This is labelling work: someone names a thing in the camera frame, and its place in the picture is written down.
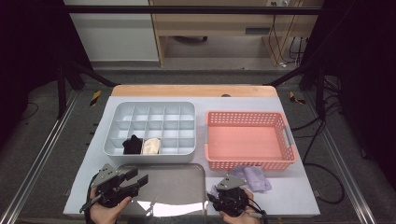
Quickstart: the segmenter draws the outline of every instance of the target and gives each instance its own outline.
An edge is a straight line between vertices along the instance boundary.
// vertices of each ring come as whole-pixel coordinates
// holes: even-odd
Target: purple cloth
[[[229,171],[229,175],[246,180],[247,185],[241,188],[250,189],[253,192],[272,189],[271,183],[265,178],[260,166],[235,166]]]

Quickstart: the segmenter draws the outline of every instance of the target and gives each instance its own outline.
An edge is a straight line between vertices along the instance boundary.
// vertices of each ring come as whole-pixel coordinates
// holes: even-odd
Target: person's left hand
[[[91,189],[90,199],[96,197],[96,188]],[[103,207],[99,203],[94,203],[90,209],[91,220],[96,224],[114,224],[121,211],[132,200],[132,197],[126,197],[117,206],[112,208]]]

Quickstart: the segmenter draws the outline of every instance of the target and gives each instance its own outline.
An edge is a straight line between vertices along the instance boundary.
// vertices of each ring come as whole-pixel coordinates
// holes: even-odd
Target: pink plastic basket
[[[209,111],[205,156],[211,170],[237,165],[285,170],[297,161],[285,115],[278,112]]]

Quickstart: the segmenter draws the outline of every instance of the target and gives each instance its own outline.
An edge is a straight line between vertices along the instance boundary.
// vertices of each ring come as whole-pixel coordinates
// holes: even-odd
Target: white wall
[[[64,0],[66,5],[148,6],[147,0]],[[155,61],[158,53],[149,14],[70,14],[93,62]]]

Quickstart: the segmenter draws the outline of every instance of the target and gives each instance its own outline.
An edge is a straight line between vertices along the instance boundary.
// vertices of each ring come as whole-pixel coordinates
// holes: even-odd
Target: white table
[[[106,104],[104,115],[98,125],[96,133],[88,148],[87,154],[76,176],[71,194],[64,208],[64,214],[81,217],[79,208],[85,203],[87,187],[92,177],[105,163],[113,167],[116,164],[103,151],[108,127],[114,111],[122,102],[192,102],[196,108],[196,149],[193,163],[201,164],[205,169],[206,190],[210,192],[213,185],[217,185],[225,176],[225,172],[215,172],[208,168],[205,159],[205,112],[207,110],[247,110],[247,111],[275,111],[284,113],[282,104],[277,96],[268,97],[144,97],[144,96],[110,96]],[[318,204],[312,192],[301,159],[290,165],[285,171],[265,171],[264,175],[270,181],[272,189],[264,193],[255,193],[254,199],[270,217],[312,217],[319,215]],[[219,213],[209,204],[209,216]]]

